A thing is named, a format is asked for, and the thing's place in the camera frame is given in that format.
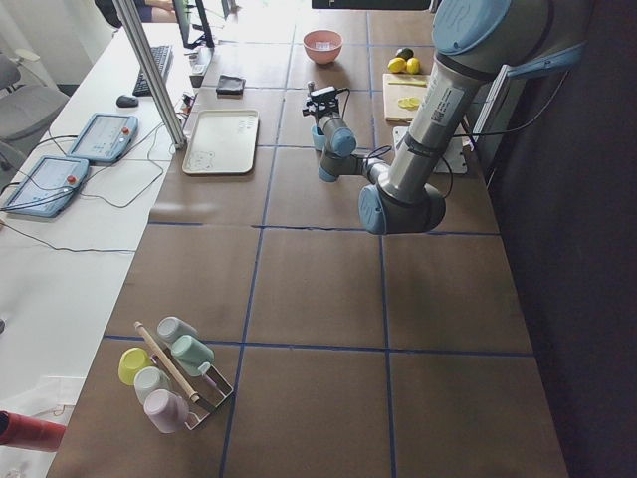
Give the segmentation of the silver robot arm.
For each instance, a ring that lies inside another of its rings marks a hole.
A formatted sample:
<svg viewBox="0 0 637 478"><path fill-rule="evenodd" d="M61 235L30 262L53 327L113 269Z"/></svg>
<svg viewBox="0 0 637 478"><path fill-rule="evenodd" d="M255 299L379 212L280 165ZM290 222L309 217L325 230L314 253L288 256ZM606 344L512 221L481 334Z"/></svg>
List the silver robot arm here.
<svg viewBox="0 0 637 478"><path fill-rule="evenodd" d="M447 150L479 88L502 66L533 78L569 70L585 45L590 1L445 1L433 19L435 58L429 85L391 163L355 153L356 140L338 106L338 89L308 94L303 113L325 137L318 175L361 175L364 229L376 235L437 227L446 205L428 178Z"/></svg>

